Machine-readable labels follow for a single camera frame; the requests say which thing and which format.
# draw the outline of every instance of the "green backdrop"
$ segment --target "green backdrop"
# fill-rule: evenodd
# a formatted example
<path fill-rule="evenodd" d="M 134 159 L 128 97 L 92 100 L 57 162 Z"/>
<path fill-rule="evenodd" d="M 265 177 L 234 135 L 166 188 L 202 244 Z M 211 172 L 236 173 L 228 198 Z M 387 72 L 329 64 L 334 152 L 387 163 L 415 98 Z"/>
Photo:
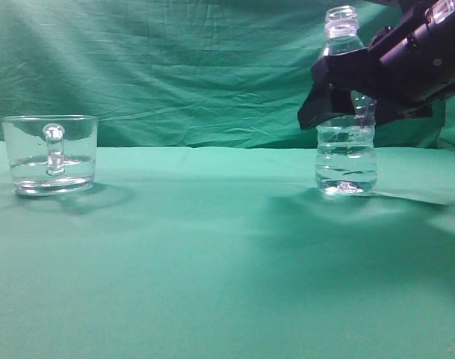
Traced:
<path fill-rule="evenodd" d="M 0 0 L 0 119 L 99 115 L 102 147 L 315 147 L 296 113 L 324 13 L 346 3 L 365 42 L 400 17 L 365 1 Z M 448 113 L 441 144 L 455 147 L 455 102 Z M 434 147 L 444 124 L 439 103 L 376 145 Z"/>

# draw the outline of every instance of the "glass mug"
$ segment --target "glass mug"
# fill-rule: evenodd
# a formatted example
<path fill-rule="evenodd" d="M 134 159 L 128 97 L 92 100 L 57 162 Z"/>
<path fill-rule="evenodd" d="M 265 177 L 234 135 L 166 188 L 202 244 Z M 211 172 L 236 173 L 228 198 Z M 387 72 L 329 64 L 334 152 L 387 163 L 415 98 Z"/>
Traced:
<path fill-rule="evenodd" d="M 17 194 L 60 194 L 93 185 L 96 117 L 5 117 L 2 125 Z"/>

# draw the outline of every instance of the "table surface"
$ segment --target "table surface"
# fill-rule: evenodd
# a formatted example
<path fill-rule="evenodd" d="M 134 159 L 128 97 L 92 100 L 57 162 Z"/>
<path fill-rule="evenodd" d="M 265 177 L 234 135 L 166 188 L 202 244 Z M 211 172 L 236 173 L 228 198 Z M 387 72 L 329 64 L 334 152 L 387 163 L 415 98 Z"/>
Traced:
<path fill-rule="evenodd" d="M 370 197 L 314 150 L 101 148 L 26 199 L 0 142 L 0 359 L 455 358 L 455 152 L 377 152 Z"/>

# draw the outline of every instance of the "mug handle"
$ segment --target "mug handle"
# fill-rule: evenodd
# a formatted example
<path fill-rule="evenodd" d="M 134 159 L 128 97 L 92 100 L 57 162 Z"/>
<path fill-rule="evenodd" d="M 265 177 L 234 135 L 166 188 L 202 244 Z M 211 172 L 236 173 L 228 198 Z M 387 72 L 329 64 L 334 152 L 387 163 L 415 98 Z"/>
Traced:
<path fill-rule="evenodd" d="M 48 148 L 48 165 L 46 173 L 49 176 L 64 174 L 64 128 L 57 123 L 49 123 L 43 127 L 43 134 Z"/>

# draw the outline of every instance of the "plastic water bottle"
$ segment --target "plastic water bottle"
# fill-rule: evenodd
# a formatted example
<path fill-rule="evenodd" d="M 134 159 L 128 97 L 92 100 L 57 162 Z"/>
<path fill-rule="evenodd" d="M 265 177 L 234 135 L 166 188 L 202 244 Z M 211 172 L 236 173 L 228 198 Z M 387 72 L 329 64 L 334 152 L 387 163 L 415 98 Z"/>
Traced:
<path fill-rule="evenodd" d="M 321 56 L 365 47 L 357 36 L 359 23 L 354 7 L 328 10 L 325 29 L 327 42 Z M 315 177 L 318 187 L 327 194 L 368 193 L 377 182 L 375 101 L 355 92 L 352 100 L 354 116 L 336 117 L 317 126 Z"/>

